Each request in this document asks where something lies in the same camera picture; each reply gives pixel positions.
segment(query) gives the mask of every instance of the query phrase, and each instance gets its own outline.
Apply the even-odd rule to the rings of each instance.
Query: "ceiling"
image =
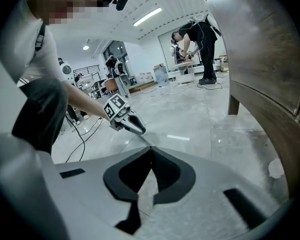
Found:
[[[133,26],[158,7],[162,12]],[[117,11],[114,4],[106,8],[86,8],[49,29],[57,45],[70,39],[72,44],[75,40],[81,43],[94,40],[97,44],[93,53],[98,54],[109,45],[108,40],[137,44],[148,34],[162,35],[184,24],[190,15],[205,10],[204,0],[129,0],[122,11]]]

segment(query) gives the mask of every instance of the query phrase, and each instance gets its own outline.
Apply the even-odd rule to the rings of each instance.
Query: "white floor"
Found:
[[[177,87],[171,82],[163,88],[154,86],[146,89],[143,91],[145,94],[133,93],[127,100],[146,123],[144,136],[156,146],[229,166],[282,204],[288,198],[287,182],[284,175],[279,179],[270,177],[269,163],[278,158],[272,143],[242,105],[238,115],[227,115],[229,76],[228,73],[218,73],[217,77],[222,89],[197,89],[194,85],[193,88],[190,85]],[[220,87],[219,84],[207,86],[209,89]],[[78,128],[80,134],[89,130],[96,120],[96,116],[91,116],[83,121]],[[99,124],[100,121],[82,136],[83,139],[86,140]],[[52,148],[56,164],[65,163],[82,142],[73,128],[67,123],[64,126],[65,132],[59,135]],[[146,145],[131,132],[116,132],[103,120],[86,141],[82,160],[111,156]],[[69,162],[78,161],[82,152],[83,145],[72,154]],[[156,179],[150,174],[140,190],[139,208],[144,216],[151,211],[149,199],[156,191]]]

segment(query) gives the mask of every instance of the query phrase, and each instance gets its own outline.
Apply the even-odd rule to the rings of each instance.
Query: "fluorescent light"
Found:
[[[144,16],[142,19],[138,20],[133,25],[136,27],[136,26],[140,25],[142,22],[144,22],[147,19],[149,19],[151,16],[156,15],[157,13],[160,13],[161,11],[162,11],[162,9],[158,8],[158,9],[154,10],[153,12],[150,12],[148,15]]]

